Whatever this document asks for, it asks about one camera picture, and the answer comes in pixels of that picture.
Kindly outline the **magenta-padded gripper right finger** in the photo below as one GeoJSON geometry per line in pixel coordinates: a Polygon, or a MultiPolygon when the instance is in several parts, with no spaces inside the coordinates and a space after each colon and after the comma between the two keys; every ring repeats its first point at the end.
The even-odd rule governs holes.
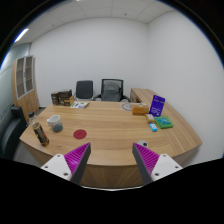
{"type": "Polygon", "coordinates": [[[182,169],[168,154],[157,154],[137,143],[133,144],[135,157],[143,185],[147,185],[182,169]]]}

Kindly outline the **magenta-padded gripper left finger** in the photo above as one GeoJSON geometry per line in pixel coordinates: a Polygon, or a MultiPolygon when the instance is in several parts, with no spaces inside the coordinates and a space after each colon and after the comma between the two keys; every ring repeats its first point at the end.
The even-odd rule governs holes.
{"type": "Polygon", "coordinates": [[[42,169],[79,185],[90,154],[91,144],[86,143],[65,155],[56,154],[42,169]]]}

